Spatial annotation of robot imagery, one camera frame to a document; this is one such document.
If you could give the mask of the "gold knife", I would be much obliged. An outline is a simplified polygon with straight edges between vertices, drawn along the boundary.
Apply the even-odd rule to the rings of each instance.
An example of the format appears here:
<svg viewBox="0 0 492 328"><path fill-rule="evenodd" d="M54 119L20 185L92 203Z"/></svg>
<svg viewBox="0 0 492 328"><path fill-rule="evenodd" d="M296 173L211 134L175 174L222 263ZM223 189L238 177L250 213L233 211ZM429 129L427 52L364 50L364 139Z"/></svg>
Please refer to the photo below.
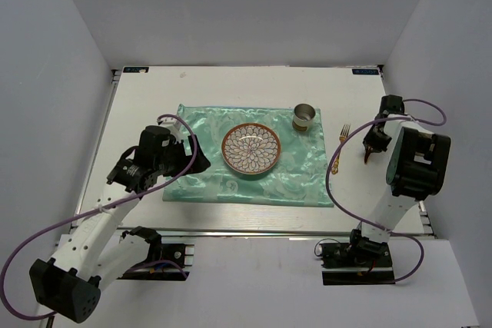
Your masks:
<svg viewBox="0 0 492 328"><path fill-rule="evenodd" d="M367 164L369 157L373 153L373 148L371 146L365 146L364 147L364 163Z"/></svg>

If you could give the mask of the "floral patterned ceramic plate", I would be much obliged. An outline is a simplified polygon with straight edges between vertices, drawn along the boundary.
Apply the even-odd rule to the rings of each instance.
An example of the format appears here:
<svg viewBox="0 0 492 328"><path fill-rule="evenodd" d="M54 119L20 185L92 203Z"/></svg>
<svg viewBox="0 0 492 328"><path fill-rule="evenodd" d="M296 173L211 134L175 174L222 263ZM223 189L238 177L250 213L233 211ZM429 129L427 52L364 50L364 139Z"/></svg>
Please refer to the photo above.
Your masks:
<svg viewBox="0 0 492 328"><path fill-rule="evenodd" d="M232 170L246 175L263 174L278 162L281 141L263 124L239 124L224 136L221 153Z"/></svg>

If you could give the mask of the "metal cup with paper sleeve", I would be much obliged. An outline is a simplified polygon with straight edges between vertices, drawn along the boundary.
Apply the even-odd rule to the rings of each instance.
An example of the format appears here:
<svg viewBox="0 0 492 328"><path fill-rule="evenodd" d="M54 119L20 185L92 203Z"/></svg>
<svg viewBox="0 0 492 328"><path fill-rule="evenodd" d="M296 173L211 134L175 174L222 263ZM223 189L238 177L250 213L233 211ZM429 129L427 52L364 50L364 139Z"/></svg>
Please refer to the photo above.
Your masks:
<svg viewBox="0 0 492 328"><path fill-rule="evenodd" d="M316 116L315 109L309 104L298 104L294 107L292 127L296 131L307 131L314 122Z"/></svg>

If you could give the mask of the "green satin placemat cloth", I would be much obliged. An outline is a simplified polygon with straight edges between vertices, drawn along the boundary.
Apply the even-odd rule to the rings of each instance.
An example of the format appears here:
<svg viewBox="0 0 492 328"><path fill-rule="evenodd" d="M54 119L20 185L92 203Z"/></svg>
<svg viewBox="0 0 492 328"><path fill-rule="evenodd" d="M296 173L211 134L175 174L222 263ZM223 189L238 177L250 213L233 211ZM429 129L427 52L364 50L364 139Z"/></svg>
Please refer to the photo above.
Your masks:
<svg viewBox="0 0 492 328"><path fill-rule="evenodd" d="M326 191L327 154L321 111L304 133L293 129L294 113L287 108L178 106L177 115L193 131L211 166L200 174L168 185L164 201L260 204L292 207L332 207ZM231 169L221 153L225 135L235 126L259 123L273 130L281 143L276 165L263 174L247 175Z"/></svg>

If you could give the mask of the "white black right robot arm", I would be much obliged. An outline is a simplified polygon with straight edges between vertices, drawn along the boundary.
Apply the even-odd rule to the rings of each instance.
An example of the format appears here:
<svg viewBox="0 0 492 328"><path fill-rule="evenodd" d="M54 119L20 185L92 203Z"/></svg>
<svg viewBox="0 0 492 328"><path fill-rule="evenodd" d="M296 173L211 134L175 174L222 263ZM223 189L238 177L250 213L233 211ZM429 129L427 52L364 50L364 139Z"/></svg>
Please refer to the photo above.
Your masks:
<svg viewBox="0 0 492 328"><path fill-rule="evenodd" d="M348 259L363 266L387 251L391 231L419 201L438 194L444 184L451 139L414 121L373 124L363 139L364 159L388 149L387 188L376 207L351 231Z"/></svg>

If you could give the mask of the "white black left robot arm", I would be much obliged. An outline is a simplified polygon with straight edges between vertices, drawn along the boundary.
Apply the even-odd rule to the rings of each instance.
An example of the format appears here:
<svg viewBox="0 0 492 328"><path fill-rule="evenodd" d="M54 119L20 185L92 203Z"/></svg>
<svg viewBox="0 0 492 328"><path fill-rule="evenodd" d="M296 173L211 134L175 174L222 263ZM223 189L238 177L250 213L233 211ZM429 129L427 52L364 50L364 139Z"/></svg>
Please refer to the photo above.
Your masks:
<svg viewBox="0 0 492 328"><path fill-rule="evenodd" d="M167 127L147 126L138 145L127 149L108 174L94 213L83 217L49 260L32 264L29 276L36 300L75 323L85 322L109 284L133 266L153 266L161 260L161 236L142 226L104 251L124 218L158 178L176 180L206 171L210 165L195 134L183 140Z"/></svg>

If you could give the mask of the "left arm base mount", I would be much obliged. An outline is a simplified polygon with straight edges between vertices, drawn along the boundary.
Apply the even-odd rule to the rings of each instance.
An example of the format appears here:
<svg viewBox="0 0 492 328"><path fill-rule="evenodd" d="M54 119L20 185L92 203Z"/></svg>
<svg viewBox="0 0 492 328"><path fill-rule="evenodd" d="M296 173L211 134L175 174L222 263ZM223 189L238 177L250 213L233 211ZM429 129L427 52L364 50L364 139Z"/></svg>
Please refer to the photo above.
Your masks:
<svg viewBox="0 0 492 328"><path fill-rule="evenodd" d="M156 230L136 227L120 236L140 237L148 246L147 257L126 271L120 280L186 281L193 264L194 244L164 240Z"/></svg>

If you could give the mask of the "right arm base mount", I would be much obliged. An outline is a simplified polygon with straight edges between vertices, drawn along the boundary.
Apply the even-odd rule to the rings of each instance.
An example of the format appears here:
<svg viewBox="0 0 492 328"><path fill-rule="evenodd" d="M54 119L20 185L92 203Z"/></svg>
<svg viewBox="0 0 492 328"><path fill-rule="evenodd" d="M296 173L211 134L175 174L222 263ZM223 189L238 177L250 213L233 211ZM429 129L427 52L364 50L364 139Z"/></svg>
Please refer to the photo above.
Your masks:
<svg viewBox="0 0 492 328"><path fill-rule="evenodd" d="M380 255L356 254L348 242L325 238L314 246L321 261L324 286L373 286L395 284L394 268L388 245Z"/></svg>

